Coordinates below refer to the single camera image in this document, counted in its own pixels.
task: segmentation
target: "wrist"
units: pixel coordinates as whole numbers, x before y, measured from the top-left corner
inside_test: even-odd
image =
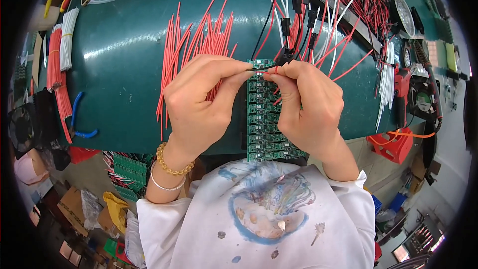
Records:
[[[180,146],[174,137],[169,138],[163,150],[164,163],[174,171],[182,170],[197,157],[194,153],[189,153]]]

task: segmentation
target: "blue-handled pliers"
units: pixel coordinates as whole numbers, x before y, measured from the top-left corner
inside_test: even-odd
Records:
[[[98,129],[95,129],[93,132],[90,133],[83,133],[75,131],[75,118],[76,118],[76,110],[78,109],[78,102],[80,101],[81,97],[83,96],[83,92],[79,92],[76,96],[75,102],[73,103],[73,112],[71,114],[71,127],[69,128],[70,138],[73,138],[75,135],[80,136],[83,138],[91,138],[98,134]]]

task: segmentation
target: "person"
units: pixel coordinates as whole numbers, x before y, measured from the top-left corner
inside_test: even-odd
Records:
[[[147,268],[373,268],[375,208],[338,130],[342,89],[309,63],[292,61],[264,78],[282,93],[278,129],[321,160],[327,177],[315,165],[243,159],[177,199],[191,162],[224,135],[251,68],[198,55],[164,89],[172,132],[137,202]]]

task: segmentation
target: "green work table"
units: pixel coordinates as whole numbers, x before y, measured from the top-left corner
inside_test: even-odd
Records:
[[[67,87],[71,102],[83,91],[78,107],[75,128],[79,131],[98,129],[89,139],[75,137],[73,146],[133,153],[152,153],[161,142],[160,125],[156,121],[156,107],[161,89],[164,39],[171,15],[181,1],[182,30],[193,23],[192,31],[211,0],[116,0],[110,3],[80,6],[72,0],[69,9],[80,7],[73,37],[73,68],[68,71]],[[426,39],[436,41],[433,15],[424,0],[406,0],[415,6],[425,27]],[[216,18],[224,0],[216,0],[210,9]],[[228,0],[224,9],[225,21],[234,12],[230,48],[238,43],[234,58],[245,61],[262,29],[270,7],[270,0]],[[319,40],[324,42],[326,28]],[[259,58],[272,59],[280,48],[277,28],[274,27]],[[403,41],[394,38],[396,62]],[[439,79],[446,67],[443,42],[435,43],[438,60],[435,75]],[[351,42],[340,59],[332,78],[342,74],[365,54],[364,46]],[[332,57],[325,59],[322,71],[328,72]],[[337,81],[343,89],[344,110],[339,129],[344,139],[376,134],[375,122],[379,98],[375,98],[378,70],[371,56],[349,74]],[[46,85],[46,70],[40,70],[39,88]],[[213,144],[206,154],[245,153],[241,149],[240,97],[236,98],[232,120],[224,137]],[[394,113],[386,108],[379,132],[395,130]],[[422,122],[415,117],[413,123]],[[165,140],[171,132],[165,130]]]

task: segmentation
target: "circuit board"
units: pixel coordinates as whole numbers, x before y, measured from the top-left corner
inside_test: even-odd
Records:
[[[247,60],[254,69],[273,64],[273,60]],[[256,73],[247,81],[247,151],[248,161],[293,159],[305,156],[305,152],[293,145],[278,128],[281,105],[273,105],[281,97],[274,94],[277,86]]]

